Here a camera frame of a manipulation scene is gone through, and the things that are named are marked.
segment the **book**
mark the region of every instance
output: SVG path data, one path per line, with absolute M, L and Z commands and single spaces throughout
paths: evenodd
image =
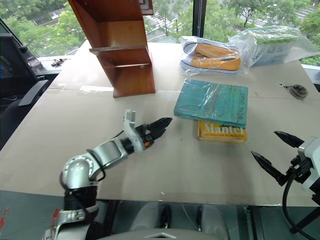
M 209 142 L 244 144 L 247 140 L 247 130 L 215 122 L 198 121 L 198 139 Z
M 245 128 L 247 105 L 245 86 L 185 79 L 173 113 L 181 118 Z

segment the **yellow book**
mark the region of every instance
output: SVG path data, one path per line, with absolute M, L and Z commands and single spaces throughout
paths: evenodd
M 198 139 L 200 141 L 244 144 L 247 140 L 247 131 L 241 127 L 198 121 Z

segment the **floor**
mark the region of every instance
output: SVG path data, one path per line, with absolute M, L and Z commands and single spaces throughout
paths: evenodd
M 9 209 L 0 229 L 1 240 L 36 240 L 41 239 L 44 231 L 50 226 L 55 208 L 61 208 L 62 197 L 24 194 L 0 191 L 0 214 Z M 120 202 L 113 224 L 113 233 L 128 231 L 138 211 L 146 204 L 137 201 Z M 181 203 L 169 203 L 172 212 L 172 228 L 190 229 L 194 227 L 186 217 Z M 196 221 L 198 204 L 184 203 L 186 212 L 192 221 Z M 98 219 L 103 219 L 106 210 L 104 203 L 99 203 Z M 222 212 L 231 240 L 253 240 L 251 217 L 243 206 L 218 205 Z M 289 213 L 294 221 L 298 221 L 312 211 L 312 207 L 291 207 Z M 260 207 L 263 235 L 265 240 L 303 240 L 301 235 L 289 233 L 289 224 L 280 207 Z M 320 219 L 314 221 L 305 230 L 320 239 Z

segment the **robotic arm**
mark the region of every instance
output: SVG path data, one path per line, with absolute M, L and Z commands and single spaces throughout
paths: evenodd
M 319 208 L 316 208 L 302 221 L 295 224 L 288 214 L 287 197 L 291 184 L 296 181 L 301 184 L 303 190 L 310 189 L 314 192 L 311 199 L 320 206 L 320 137 L 311 136 L 307 141 L 303 141 L 286 132 L 275 131 L 274 133 L 286 144 L 298 149 L 298 155 L 291 160 L 291 166 L 285 174 L 274 168 L 272 163 L 264 156 L 254 151 L 251 153 L 258 164 L 275 178 L 280 186 L 286 183 L 282 197 L 282 208 L 286 219 L 292 225 L 290 232 L 294 234 L 299 232 L 307 239 L 315 240 L 315 238 L 305 233 L 302 228 L 320 216 Z
M 59 177 L 60 184 L 65 190 L 64 206 L 59 212 L 57 227 L 47 231 L 47 237 L 44 236 L 43 239 L 67 239 L 67 236 L 62 237 L 59 233 L 62 228 L 71 225 L 74 229 L 81 228 L 87 232 L 90 232 L 89 228 L 97 227 L 94 224 L 94 218 L 98 214 L 97 188 L 98 182 L 106 177 L 105 170 L 121 163 L 134 152 L 140 153 L 150 148 L 155 140 L 164 134 L 172 120 L 170 117 L 164 117 L 135 128 L 135 116 L 135 111 L 129 109 L 125 111 L 123 132 L 126 138 L 118 138 L 121 132 L 93 150 L 87 149 L 87 153 L 74 156 L 66 162 Z M 81 234 L 82 231 L 77 229 L 74 232 Z

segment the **glass window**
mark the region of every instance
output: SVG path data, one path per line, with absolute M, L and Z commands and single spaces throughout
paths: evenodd
M 67 0 L 0 0 L 0 17 L 39 57 L 74 54 L 86 36 Z
M 153 15 L 144 16 L 148 42 L 179 43 L 192 34 L 193 0 L 153 0 Z
M 228 42 L 247 28 L 290 26 L 306 35 L 320 50 L 320 9 L 310 0 L 207 0 L 204 34 L 206 39 Z M 301 60 L 320 66 L 320 56 Z

